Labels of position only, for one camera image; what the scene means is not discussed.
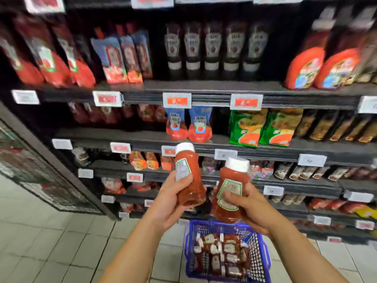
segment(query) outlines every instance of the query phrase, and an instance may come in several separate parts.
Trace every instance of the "shopping basket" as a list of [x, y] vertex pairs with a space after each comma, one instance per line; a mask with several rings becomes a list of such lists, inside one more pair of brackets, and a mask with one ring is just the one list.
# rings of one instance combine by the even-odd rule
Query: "shopping basket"
[[243, 281], [271, 283], [270, 274], [268, 272], [271, 267], [271, 260], [268, 255], [267, 245], [263, 241], [261, 234], [255, 233], [252, 228], [246, 224], [226, 224], [206, 220], [190, 221], [190, 230], [185, 241], [185, 256], [187, 259], [186, 275], [188, 277], [207, 279], [210, 281], [239, 282], [236, 278], [225, 278], [210, 274], [210, 259], [209, 255], [205, 252], [203, 252], [202, 255], [204, 271], [202, 273], [197, 272], [194, 253], [196, 234], [200, 233], [201, 235], [206, 235], [214, 232], [238, 235], [243, 242], [248, 244], [251, 268], [246, 270], [247, 276]]

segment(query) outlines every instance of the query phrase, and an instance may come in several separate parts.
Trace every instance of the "white price tag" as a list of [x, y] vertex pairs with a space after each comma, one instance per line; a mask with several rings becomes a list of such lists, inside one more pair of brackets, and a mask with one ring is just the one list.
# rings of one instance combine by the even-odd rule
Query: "white price tag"
[[144, 200], [144, 206], [146, 208], [150, 207], [153, 204], [153, 200]]
[[127, 182], [142, 183], [143, 182], [143, 174], [127, 173]]
[[327, 156], [323, 155], [300, 154], [297, 164], [300, 166], [323, 167], [326, 160]]
[[131, 154], [131, 146], [129, 143], [111, 142], [110, 148], [113, 153]]
[[189, 224], [190, 224], [190, 220], [179, 219], [179, 220], [178, 220], [178, 224], [179, 224], [179, 225], [186, 226], [186, 225], [189, 225]]
[[191, 93], [164, 92], [164, 108], [191, 108]]
[[72, 150], [72, 142], [69, 139], [52, 139], [52, 145], [55, 149]]
[[63, 0], [24, 0], [30, 14], [65, 13]]
[[356, 228], [374, 230], [374, 222], [369, 220], [356, 220]]
[[263, 94], [232, 94], [230, 110], [260, 110]]
[[78, 177], [92, 179], [94, 177], [94, 172], [90, 169], [78, 169]]
[[369, 240], [368, 245], [374, 248], [377, 248], [377, 241], [376, 240]]
[[12, 95], [17, 104], [40, 104], [35, 90], [12, 90]]
[[377, 96], [362, 96], [359, 105], [357, 106], [357, 113], [377, 113]]
[[343, 196], [349, 201], [358, 201], [360, 203], [370, 203], [374, 198], [374, 194], [351, 192], [349, 190], [345, 190]]
[[133, 9], [155, 9], [174, 7], [174, 0], [131, 0]]
[[254, 4], [288, 4], [288, 3], [300, 3], [302, 0], [253, 0]]
[[215, 149], [214, 150], [214, 159], [215, 160], [226, 160], [229, 157], [235, 158], [238, 155], [237, 150], [228, 150], [228, 149]]
[[103, 203], [115, 203], [115, 197], [112, 195], [102, 195], [101, 202]]
[[321, 217], [318, 215], [313, 216], [313, 223], [314, 224], [321, 224], [321, 225], [330, 225], [331, 224], [331, 218], [330, 217]]
[[327, 241], [328, 242], [334, 242], [334, 243], [341, 243], [342, 242], [342, 238], [341, 237], [337, 237], [337, 236], [328, 236], [327, 237]]
[[129, 219], [130, 213], [129, 212], [119, 212], [120, 219]]
[[175, 157], [175, 146], [161, 146], [163, 156]]
[[93, 91], [93, 99], [96, 106], [122, 107], [122, 95], [120, 91]]
[[277, 186], [264, 186], [263, 195], [284, 195], [284, 188]]

